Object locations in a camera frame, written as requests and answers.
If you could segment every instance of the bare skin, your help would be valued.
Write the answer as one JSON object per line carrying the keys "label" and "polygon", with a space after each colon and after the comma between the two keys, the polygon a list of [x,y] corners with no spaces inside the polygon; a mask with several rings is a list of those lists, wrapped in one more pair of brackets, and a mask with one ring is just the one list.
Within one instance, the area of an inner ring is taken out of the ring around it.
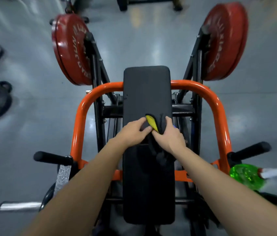
{"label": "bare skin", "polygon": [[[124,151],[140,143],[151,127],[146,121],[128,123],[115,138],[39,212],[23,232],[26,236],[90,235],[113,173]],[[183,165],[204,199],[233,236],[277,235],[277,207],[215,169],[185,145],[183,135],[166,117],[163,135],[152,131],[158,144]]]}

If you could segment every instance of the forearm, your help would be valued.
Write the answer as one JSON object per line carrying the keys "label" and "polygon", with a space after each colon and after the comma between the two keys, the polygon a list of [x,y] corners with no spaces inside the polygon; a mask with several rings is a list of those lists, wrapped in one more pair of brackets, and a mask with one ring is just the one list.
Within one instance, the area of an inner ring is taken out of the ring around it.
{"label": "forearm", "polygon": [[230,235],[277,235],[277,207],[184,148],[175,157]]}
{"label": "forearm", "polygon": [[89,235],[125,147],[111,139],[46,205],[23,235]]}

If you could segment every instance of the orange bracket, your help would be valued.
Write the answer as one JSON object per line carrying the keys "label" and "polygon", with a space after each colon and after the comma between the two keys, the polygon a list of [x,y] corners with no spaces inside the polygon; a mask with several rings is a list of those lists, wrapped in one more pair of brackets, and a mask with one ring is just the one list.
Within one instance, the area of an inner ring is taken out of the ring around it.
{"label": "orange bracket", "polygon": [[[218,149],[220,159],[211,163],[217,165],[218,169],[228,174],[230,167],[227,161],[227,153],[231,152],[231,142],[229,137],[229,130],[227,124],[226,114],[223,105],[217,95],[211,91],[208,87],[191,80],[172,80],[171,89],[185,89],[194,91],[199,94],[203,99],[207,101],[212,109],[215,122],[215,130],[218,142]],[[73,139],[71,145],[71,156],[78,162],[78,168],[82,169],[87,161],[81,159],[83,151],[83,141],[85,133],[86,115],[90,105],[101,95],[114,92],[123,91],[123,82],[106,83],[99,85],[90,91],[81,101],[78,106],[78,110],[75,117]],[[192,182],[192,179],[188,178],[185,170],[175,171],[176,181]],[[113,176],[113,180],[121,180],[122,171],[116,170]]]}

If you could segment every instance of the green plastic container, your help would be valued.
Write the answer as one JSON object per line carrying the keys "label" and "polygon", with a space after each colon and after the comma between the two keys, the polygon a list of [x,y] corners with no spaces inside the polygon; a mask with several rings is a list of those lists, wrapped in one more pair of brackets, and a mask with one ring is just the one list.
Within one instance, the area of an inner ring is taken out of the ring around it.
{"label": "green plastic container", "polygon": [[235,165],[230,169],[229,175],[251,190],[259,190],[265,185],[265,180],[258,176],[258,167],[254,165]]}

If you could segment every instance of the black cushion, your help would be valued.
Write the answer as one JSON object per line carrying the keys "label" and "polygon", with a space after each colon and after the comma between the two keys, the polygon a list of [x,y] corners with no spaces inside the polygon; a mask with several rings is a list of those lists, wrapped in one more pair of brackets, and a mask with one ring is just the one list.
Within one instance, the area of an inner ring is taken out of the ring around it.
{"label": "black cushion", "polygon": [[[152,114],[162,134],[172,118],[170,71],[165,66],[124,71],[123,126]],[[175,220],[173,157],[150,134],[123,155],[123,214],[132,224],[171,224]]]}

